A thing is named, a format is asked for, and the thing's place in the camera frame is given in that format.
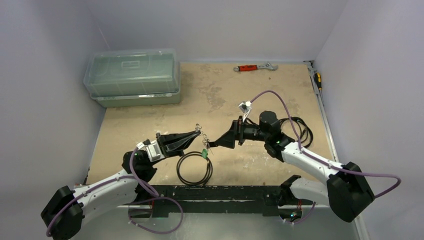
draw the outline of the screwdriver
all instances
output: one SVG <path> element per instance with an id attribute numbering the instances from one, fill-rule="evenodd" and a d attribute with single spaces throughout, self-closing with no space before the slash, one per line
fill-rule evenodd
<path id="1" fill-rule="evenodd" d="M 321 97 L 321 102 L 322 102 L 322 105 L 324 106 L 323 92 L 322 92 L 323 86 L 321 85 L 321 74 L 316 72 L 313 75 L 313 80 L 315 81 L 316 87 L 318 88 L 319 95 Z"/>

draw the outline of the storage box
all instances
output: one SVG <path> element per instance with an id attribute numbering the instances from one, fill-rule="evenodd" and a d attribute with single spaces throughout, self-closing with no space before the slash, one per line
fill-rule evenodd
<path id="1" fill-rule="evenodd" d="M 173 49 L 95 53 L 84 84 L 91 98 L 105 108 L 180 102 L 179 66 Z"/>

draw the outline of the wall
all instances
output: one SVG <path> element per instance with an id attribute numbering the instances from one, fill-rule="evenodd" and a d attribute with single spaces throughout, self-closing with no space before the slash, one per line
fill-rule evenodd
<path id="1" fill-rule="evenodd" d="M 42 209 L 90 163 L 105 110 L 82 80 L 106 45 L 82 0 L 2 0 L 0 22 L 0 239 L 46 239 Z"/>
<path id="2" fill-rule="evenodd" d="M 112 49 L 174 48 L 180 60 L 317 57 L 347 0 L 87 0 Z"/>
<path id="3" fill-rule="evenodd" d="M 315 66 L 342 162 L 400 175 L 364 211 L 372 239 L 423 239 L 424 2 L 350 0 Z M 368 178 L 375 193 L 394 183 Z"/>

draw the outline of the wooden board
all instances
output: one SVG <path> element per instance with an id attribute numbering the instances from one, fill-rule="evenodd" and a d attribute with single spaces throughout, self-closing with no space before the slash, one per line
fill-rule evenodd
<path id="1" fill-rule="evenodd" d="M 241 111 L 238 104 L 251 100 L 264 90 L 274 90 L 286 101 L 292 116 L 301 117 L 312 129 L 311 151 L 332 159 L 324 123 L 304 64 L 280 64 L 278 70 L 234 72 L 233 63 L 181 63 L 181 103 L 136 107 L 108 108 L 98 135 L 87 183 L 93 184 L 122 169 L 125 152 L 147 138 L 162 134 L 193 131 L 196 124 L 214 141 L 225 133 Z M 250 118 L 259 122 L 259 114 L 270 110 L 279 119 L 287 114 L 278 98 L 266 93 L 254 102 Z M 290 124 L 283 131 L 294 137 Z M 186 152 L 203 149 L 198 137 Z M 208 185 L 280 185 L 296 174 L 313 180 L 297 167 L 269 157 L 262 142 L 246 141 L 235 149 L 213 148 L 209 157 L 213 175 Z M 178 157 L 165 159 L 150 184 L 182 185 L 177 178 Z M 181 166 L 181 175 L 189 181 L 200 180 L 206 161 L 189 157 Z"/>

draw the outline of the cable connector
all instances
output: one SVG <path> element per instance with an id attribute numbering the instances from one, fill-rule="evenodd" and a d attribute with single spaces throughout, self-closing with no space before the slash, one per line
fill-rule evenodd
<path id="1" fill-rule="evenodd" d="M 252 103 L 251 101 L 242 101 L 238 105 L 238 108 L 243 112 L 243 123 L 244 123 L 252 111 Z"/>
<path id="2" fill-rule="evenodd" d="M 142 141 L 137 144 L 138 150 L 141 150 L 144 147 L 145 147 L 145 144 Z"/>

